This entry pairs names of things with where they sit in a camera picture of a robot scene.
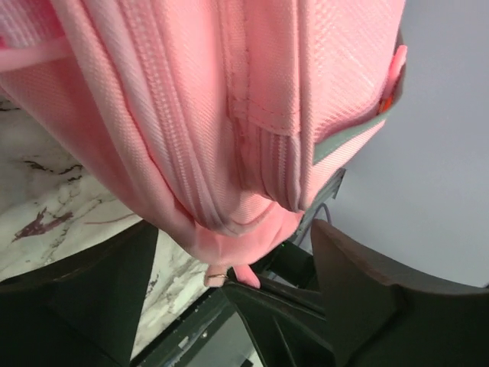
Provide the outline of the pink student backpack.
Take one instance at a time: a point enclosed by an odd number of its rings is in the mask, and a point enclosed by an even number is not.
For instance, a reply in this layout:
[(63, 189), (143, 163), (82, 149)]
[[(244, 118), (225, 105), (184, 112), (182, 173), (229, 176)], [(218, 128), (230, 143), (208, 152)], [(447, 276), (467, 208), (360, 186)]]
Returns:
[(251, 265), (383, 126), (404, 7), (3, 1), (1, 92), (206, 263), (208, 286), (233, 269), (258, 287)]

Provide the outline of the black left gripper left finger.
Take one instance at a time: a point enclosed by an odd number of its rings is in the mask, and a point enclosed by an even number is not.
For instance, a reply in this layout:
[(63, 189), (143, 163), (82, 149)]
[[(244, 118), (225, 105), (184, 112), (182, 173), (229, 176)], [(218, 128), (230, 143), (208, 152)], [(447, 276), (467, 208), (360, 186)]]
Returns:
[(139, 222), (1, 282), (3, 366), (128, 366), (158, 230)]

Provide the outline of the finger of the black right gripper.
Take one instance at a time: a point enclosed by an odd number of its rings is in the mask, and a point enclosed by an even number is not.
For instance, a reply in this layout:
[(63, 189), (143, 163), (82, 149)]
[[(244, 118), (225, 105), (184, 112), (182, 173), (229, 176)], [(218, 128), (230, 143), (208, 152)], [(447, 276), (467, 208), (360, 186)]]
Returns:
[(343, 366), (336, 349), (339, 303), (320, 291), (264, 278), (259, 288), (231, 279), (222, 288), (264, 366)]

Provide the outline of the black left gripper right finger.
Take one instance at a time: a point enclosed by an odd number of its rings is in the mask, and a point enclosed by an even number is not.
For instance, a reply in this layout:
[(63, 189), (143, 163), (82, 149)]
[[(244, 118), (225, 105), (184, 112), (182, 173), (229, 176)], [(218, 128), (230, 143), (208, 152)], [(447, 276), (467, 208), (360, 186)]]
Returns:
[(447, 281), (323, 220), (311, 240), (337, 366), (486, 366), (488, 289)]

